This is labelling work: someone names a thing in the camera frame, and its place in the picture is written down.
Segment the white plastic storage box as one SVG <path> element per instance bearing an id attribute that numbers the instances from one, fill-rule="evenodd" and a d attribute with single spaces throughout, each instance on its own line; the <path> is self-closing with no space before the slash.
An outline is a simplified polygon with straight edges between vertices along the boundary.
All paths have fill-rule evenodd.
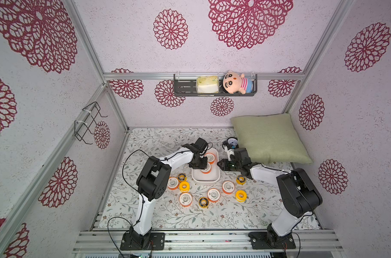
<path id="1" fill-rule="evenodd" d="M 209 174 L 203 174 L 200 171 L 200 169 L 191 169 L 191 176 L 196 183 L 215 184 L 220 179 L 220 172 L 221 172 L 220 168 L 217 165 L 219 153 L 215 148 L 211 148 L 210 150 L 207 151 L 207 153 L 212 153 L 216 156 L 216 160 L 214 164 L 211 164 L 212 166 L 211 172 Z"/>

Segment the black yellow small tape roll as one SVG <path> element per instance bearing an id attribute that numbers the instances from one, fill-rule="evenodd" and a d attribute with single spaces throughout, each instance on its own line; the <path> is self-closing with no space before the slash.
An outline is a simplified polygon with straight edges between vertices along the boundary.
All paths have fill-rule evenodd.
<path id="1" fill-rule="evenodd" d="M 179 182 L 185 182 L 187 180 L 186 174 L 184 174 L 184 173 L 178 174 L 177 179 Z"/>

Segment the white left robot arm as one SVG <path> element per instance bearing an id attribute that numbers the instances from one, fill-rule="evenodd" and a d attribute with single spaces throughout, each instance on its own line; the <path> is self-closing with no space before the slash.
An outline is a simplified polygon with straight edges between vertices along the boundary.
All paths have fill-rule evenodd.
<path id="1" fill-rule="evenodd" d="M 137 216 L 129 230 L 123 235 L 121 250 L 163 249 L 161 241 L 165 234 L 151 233 L 156 201 L 166 191 L 170 174 L 176 168 L 185 164 L 193 169 L 207 168 L 208 161 L 204 156 L 207 150 L 207 141 L 198 138 L 195 143 L 185 144 L 164 158 L 149 156 L 136 180 L 136 191 L 140 200 Z"/>

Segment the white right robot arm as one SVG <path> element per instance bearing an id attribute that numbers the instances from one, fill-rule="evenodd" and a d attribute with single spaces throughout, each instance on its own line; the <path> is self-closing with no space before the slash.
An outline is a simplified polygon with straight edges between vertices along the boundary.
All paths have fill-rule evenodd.
<path id="1" fill-rule="evenodd" d="M 218 162 L 224 171 L 240 172 L 242 176 L 278 187 L 284 209 L 265 232 L 248 234 L 253 249 L 295 249 L 293 229 L 305 217 L 312 216 L 322 204 L 322 197 L 307 173 L 296 168 L 289 172 L 252 162 L 245 148 L 227 148 L 228 158 Z"/>

